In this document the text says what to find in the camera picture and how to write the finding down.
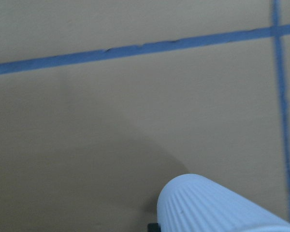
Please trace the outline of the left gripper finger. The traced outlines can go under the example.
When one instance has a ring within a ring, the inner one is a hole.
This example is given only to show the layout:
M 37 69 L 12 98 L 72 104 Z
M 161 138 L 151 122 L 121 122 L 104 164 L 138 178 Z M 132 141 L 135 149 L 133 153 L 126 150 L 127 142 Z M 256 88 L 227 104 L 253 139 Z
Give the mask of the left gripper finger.
M 148 223 L 147 232 L 161 232 L 160 225 L 158 223 Z

